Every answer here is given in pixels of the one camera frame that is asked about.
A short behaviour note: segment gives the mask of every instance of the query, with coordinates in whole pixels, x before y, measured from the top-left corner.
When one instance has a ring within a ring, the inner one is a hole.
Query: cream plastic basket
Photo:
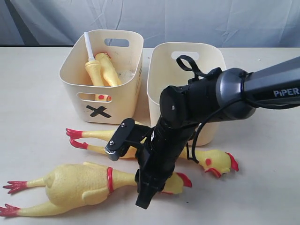
[[[168,42],[154,48],[148,74],[147,95],[150,109],[151,126],[155,126],[160,116],[159,97],[168,85],[185,85],[193,78],[192,72],[182,70],[176,58],[182,54],[192,57],[204,73],[220,67],[226,70],[222,53],[214,46],[202,43]],[[197,139],[197,146],[212,141],[219,123],[206,124]]]
[[[125,118],[132,118],[135,112],[141,86],[143,37],[138,33],[123,30],[92,30],[88,34],[93,55],[108,53],[122,85],[91,86],[91,79],[85,70],[88,55],[83,35],[64,61],[60,69],[60,78],[82,120],[120,124]],[[127,40],[129,46],[106,44],[112,39]],[[111,101],[95,101],[95,94],[109,95]]]

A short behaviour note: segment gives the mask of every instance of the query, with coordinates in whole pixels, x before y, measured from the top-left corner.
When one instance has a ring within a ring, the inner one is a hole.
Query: gray fabric background
[[[10,0],[40,45],[73,45],[84,31],[132,30],[145,47],[300,47],[300,0]],[[0,0],[0,45],[26,44]]]

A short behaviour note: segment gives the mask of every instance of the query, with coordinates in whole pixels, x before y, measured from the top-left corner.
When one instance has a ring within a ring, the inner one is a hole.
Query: rubber chicken neck
[[[104,147],[89,145],[86,142],[80,143],[76,141],[79,138],[97,138],[104,141],[109,141],[114,134],[114,130],[105,131],[78,131],[72,129],[66,129],[67,135],[70,137],[70,143],[72,146],[80,149],[91,150],[100,154],[105,154]],[[135,158],[136,148],[130,146],[126,155],[122,158]],[[217,178],[220,178],[222,174],[230,172],[230,168],[235,171],[239,170],[238,163],[234,157],[227,152],[223,152],[218,149],[208,151],[195,151],[196,158],[199,161],[199,165],[204,168],[205,172],[212,172]],[[180,158],[187,158],[187,149],[184,148],[180,154]]]
[[[14,194],[27,188],[43,186],[49,201],[20,209],[8,204],[0,207],[2,217],[41,217],[65,213],[85,205],[105,201],[114,190],[123,186],[136,186],[135,175],[90,162],[57,166],[45,177],[31,181],[9,181],[3,188]],[[167,180],[163,193],[180,194],[183,186],[192,187],[190,179],[174,172]]]

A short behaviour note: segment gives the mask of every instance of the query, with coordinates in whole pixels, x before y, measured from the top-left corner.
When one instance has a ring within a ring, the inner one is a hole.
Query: white table
[[[0,48],[0,183],[42,177],[64,163],[91,161],[135,173],[136,161],[113,163],[105,156],[76,149],[65,128],[112,129],[112,125],[80,120],[59,79],[70,48]],[[221,49],[227,68],[256,71],[300,55],[300,49]],[[135,119],[149,124],[146,77],[151,49],[143,54],[142,88]],[[300,108],[259,109],[248,120],[224,122],[204,149],[232,153],[240,171],[217,180],[191,162],[179,160],[176,171],[193,182],[181,195],[155,197],[150,207],[135,206],[134,187],[117,190],[104,203],[55,217],[0,218],[4,225],[60,224],[300,224]],[[105,145],[105,142],[94,143]],[[42,187],[7,195],[0,189],[0,205],[20,208],[46,201]]]

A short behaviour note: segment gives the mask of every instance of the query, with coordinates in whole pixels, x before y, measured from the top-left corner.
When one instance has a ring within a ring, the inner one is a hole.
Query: black x mark
[[[91,115],[90,115],[91,117],[95,117],[98,114],[100,114],[100,115],[102,115],[102,116],[104,116],[106,118],[110,118],[111,117],[111,115],[109,115],[109,114],[107,114],[107,113],[104,112],[104,110],[106,109],[104,106],[100,106],[98,109],[95,109],[94,107],[89,106],[89,105],[87,105],[86,107],[88,109],[91,109],[91,110],[94,111],[94,112],[91,113]]]

